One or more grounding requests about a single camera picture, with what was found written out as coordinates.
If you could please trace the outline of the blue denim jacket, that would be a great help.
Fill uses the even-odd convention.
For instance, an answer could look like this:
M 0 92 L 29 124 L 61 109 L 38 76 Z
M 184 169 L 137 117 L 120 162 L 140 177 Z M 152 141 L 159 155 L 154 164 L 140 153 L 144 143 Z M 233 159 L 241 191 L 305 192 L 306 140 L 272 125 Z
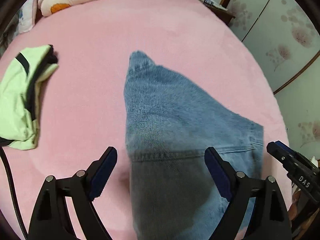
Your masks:
M 204 162 L 260 178 L 263 128 L 144 52 L 129 59 L 124 99 L 130 195 L 138 239 L 208 239 L 227 209 Z

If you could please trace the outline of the light green black folded garment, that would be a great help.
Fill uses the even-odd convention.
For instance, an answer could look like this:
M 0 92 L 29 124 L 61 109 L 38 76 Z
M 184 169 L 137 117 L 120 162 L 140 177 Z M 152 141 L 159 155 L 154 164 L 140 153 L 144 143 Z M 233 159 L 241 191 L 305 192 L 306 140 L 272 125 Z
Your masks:
M 58 68 L 54 47 L 25 48 L 8 65 L 1 81 L 1 145 L 37 147 L 41 85 Z

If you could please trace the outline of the pink bed sheet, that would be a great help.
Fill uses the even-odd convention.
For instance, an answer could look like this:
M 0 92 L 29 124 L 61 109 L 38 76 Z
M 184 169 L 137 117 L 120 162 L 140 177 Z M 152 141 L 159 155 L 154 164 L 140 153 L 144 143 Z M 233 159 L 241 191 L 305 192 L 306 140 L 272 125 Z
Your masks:
M 41 85 L 37 147 L 1 145 L 1 179 L 14 182 L 19 217 L 29 219 L 29 225 L 47 176 L 72 177 L 111 146 L 117 150 L 117 163 L 93 205 L 111 239 L 138 239 L 124 99 L 135 51 L 262 126 L 262 171 L 254 179 L 274 177 L 289 208 L 291 182 L 266 150 L 271 141 L 287 141 L 276 98 L 253 55 L 198 0 L 97 0 L 57 12 L 14 39 L 1 59 L 1 81 L 19 52 L 47 44 L 54 47 L 59 66 Z

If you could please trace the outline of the floral wardrobe door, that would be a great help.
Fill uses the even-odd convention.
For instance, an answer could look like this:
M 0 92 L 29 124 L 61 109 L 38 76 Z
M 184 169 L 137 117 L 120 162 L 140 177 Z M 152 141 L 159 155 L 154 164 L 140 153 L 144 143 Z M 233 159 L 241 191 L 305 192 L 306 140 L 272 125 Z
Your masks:
M 290 147 L 319 157 L 319 33 L 295 0 L 231 0 L 229 27 L 278 102 Z

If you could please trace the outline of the dark wooden nightstand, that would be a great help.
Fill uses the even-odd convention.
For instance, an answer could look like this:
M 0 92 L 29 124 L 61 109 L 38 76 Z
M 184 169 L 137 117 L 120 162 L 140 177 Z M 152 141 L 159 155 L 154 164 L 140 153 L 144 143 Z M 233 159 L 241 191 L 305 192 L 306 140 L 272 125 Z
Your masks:
M 204 6 L 206 6 L 211 12 L 213 12 L 221 21 L 226 25 L 229 25 L 235 16 L 214 0 L 199 0 Z

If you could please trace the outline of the light pink cartoon pillow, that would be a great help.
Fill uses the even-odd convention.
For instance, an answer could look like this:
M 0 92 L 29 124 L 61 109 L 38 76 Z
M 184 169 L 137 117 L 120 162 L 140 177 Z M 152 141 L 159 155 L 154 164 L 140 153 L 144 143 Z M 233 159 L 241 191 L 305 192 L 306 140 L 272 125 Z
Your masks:
M 35 25 L 37 0 L 27 0 L 18 11 L 18 33 L 26 33 Z

